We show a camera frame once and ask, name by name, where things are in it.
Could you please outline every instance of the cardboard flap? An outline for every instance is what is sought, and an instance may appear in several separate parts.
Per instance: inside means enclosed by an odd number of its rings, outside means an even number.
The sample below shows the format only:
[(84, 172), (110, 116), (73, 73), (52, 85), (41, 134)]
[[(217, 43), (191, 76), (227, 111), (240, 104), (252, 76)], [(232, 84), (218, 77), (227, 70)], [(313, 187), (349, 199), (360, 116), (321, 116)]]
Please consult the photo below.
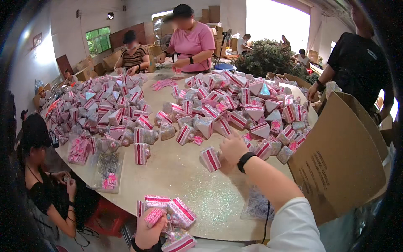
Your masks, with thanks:
[(350, 107), (334, 94), (288, 164), (318, 225), (361, 206), (386, 183), (370, 134)]
[(372, 120), (371, 116), (352, 95), (340, 92), (335, 93), (340, 96), (340, 98), (350, 107), (350, 109), (358, 117), (358, 120), (360, 120), (362, 124), (364, 124), (364, 127), (371, 135), (371, 138), (374, 141), (376, 148), (378, 149), (380, 159), (382, 161), (385, 160), (385, 158), (388, 156), (388, 148), (386, 146), (385, 140), (382, 137), (381, 132)]

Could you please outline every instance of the plastic chair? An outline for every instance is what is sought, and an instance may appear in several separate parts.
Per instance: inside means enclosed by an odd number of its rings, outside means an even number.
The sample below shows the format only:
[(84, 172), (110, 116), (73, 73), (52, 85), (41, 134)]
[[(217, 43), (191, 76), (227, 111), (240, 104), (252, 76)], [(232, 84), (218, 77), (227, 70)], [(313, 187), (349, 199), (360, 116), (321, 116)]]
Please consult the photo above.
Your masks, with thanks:
[[(97, 221), (97, 219), (99, 219), (101, 214), (104, 212), (113, 213), (118, 216), (116, 219), (113, 220), (112, 226), (109, 229), (104, 229), (100, 227)], [(120, 230), (130, 216), (131, 215), (125, 210), (119, 208), (115, 204), (111, 203), (109, 200), (101, 197), (95, 213), (89, 218), (85, 225), (92, 230), (98, 232), (99, 234), (120, 238), (122, 237), (122, 233), (120, 232)]]

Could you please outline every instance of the white shirt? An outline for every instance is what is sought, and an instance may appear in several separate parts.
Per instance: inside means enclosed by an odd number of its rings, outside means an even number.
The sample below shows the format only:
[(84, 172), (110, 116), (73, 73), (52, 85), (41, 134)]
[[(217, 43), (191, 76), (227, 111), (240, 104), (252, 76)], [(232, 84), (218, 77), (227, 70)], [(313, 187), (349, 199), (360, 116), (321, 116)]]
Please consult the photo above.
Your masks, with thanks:
[(50, 90), (46, 90), (45, 91), (45, 98), (41, 97), (39, 99), (39, 106), (43, 107), (49, 101), (49, 98), (50, 98), (51, 95), (52, 95), (52, 92)]
[(303, 197), (288, 201), (278, 210), (267, 246), (253, 244), (240, 248), (234, 243), (220, 243), (220, 246), (201, 243), (202, 247), (198, 243), (189, 252), (325, 252), (311, 206)]
[(238, 54), (241, 54), (242, 52), (245, 52), (245, 51), (246, 51), (245, 49), (243, 49), (243, 48), (241, 47), (241, 45), (246, 46), (246, 41), (243, 39), (243, 37), (240, 37), (240, 38), (238, 39), (238, 42), (237, 42), (237, 51), (238, 51)]

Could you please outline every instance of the hand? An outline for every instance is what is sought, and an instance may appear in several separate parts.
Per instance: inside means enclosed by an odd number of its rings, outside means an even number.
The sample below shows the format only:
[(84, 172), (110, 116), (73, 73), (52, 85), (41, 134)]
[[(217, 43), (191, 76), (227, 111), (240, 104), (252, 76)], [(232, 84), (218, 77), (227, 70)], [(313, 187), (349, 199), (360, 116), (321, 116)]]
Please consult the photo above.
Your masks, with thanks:
[(117, 68), (115, 68), (115, 72), (116, 72), (118, 75), (123, 74), (123, 69), (122, 69), (121, 67), (117, 67)]
[(158, 63), (160, 63), (160, 64), (164, 63), (164, 62), (165, 62), (165, 58), (166, 58), (166, 53), (165, 53), (165, 52), (163, 52), (163, 53), (161, 53), (160, 55), (158, 55), (158, 57), (157, 57)]
[(183, 59), (177, 60), (175, 63), (173, 63), (172, 67), (182, 68), (189, 64), (190, 64), (190, 60), (188, 58), (183, 58)]
[(236, 131), (220, 143), (223, 156), (230, 165), (236, 165), (245, 153), (249, 152), (245, 142)]
[(148, 228), (145, 224), (144, 218), (152, 210), (153, 208), (148, 209), (139, 219), (137, 219), (135, 243), (142, 250), (150, 249), (157, 244), (160, 240), (162, 229), (164, 229), (168, 224), (166, 215), (163, 215), (152, 228)]
[(58, 173), (52, 173), (52, 176), (55, 177), (60, 183), (65, 185), (66, 183), (63, 181), (63, 177), (67, 176), (68, 178), (70, 178), (70, 173), (68, 173), (67, 171), (61, 171)]
[(318, 91), (319, 84), (315, 82), (308, 90), (308, 100), (313, 101), (316, 92)]
[(75, 179), (70, 179), (69, 183), (67, 184), (67, 193), (69, 194), (70, 198), (74, 198), (77, 192), (77, 184)]

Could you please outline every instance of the black wristwatch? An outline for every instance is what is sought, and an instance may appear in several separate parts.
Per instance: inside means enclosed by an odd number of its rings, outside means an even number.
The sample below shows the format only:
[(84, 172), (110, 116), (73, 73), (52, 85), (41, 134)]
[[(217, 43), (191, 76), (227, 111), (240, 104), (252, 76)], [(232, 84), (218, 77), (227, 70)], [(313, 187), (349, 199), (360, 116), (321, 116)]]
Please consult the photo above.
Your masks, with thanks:
[(247, 152), (245, 153), (241, 159), (239, 160), (238, 163), (238, 169), (242, 172), (245, 173), (245, 170), (243, 169), (243, 166), (246, 164), (246, 162), (249, 160), (249, 158), (256, 156), (255, 153), (253, 152)]

